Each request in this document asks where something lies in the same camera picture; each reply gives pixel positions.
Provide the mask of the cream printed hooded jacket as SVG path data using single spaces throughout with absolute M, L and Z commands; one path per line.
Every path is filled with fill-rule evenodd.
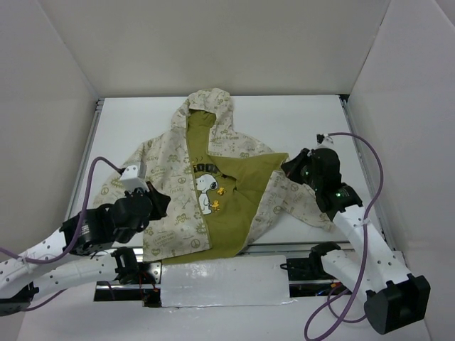
M 261 141 L 234 130 L 234 105 L 228 92 L 212 88 L 190 94 L 174 113 L 170 129 L 140 144 L 127 159 L 128 165 L 143 162 L 146 180 L 160 193 L 171 198 L 167 216 L 150 223 L 144 230 L 143 251 L 147 262 L 164 262 L 174 253 L 190 254 L 198 246 L 190 243 L 197 225 L 203 223 L 196 199 L 196 182 L 186 133 L 187 121 L 193 110 L 213 113 L 216 117 L 215 126 L 209 133 L 209 155 L 239 158 L 243 152 L 258 156 L 273 151 Z M 311 227 L 325 231 L 334 228 L 328 216 L 318 208 L 312 189 L 291 182 L 281 166 L 270 179 L 271 183 L 266 187 L 251 224 L 249 240 L 239 252 L 267 232 L 281 212 Z

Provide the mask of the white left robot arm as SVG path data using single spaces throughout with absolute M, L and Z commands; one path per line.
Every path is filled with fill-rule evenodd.
M 127 243 L 167 216 L 171 199 L 151 183 L 113 203 L 65 221 L 49 238 L 1 263 L 1 315 L 34 310 L 32 302 L 84 283 L 139 278 L 141 267 Z

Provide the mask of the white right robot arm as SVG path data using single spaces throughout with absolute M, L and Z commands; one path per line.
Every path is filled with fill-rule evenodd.
M 423 320 L 431 290 L 428 280 L 414 276 L 373 226 L 357 192 L 342 180 L 338 154 L 330 148 L 305 148 L 282 170 L 291 182 L 314 191 L 320 211 L 360 257 L 355 263 L 339 246 L 326 242 L 314 250 L 310 272 L 317 278 L 338 279 L 361 302 L 370 326 L 381 335 Z

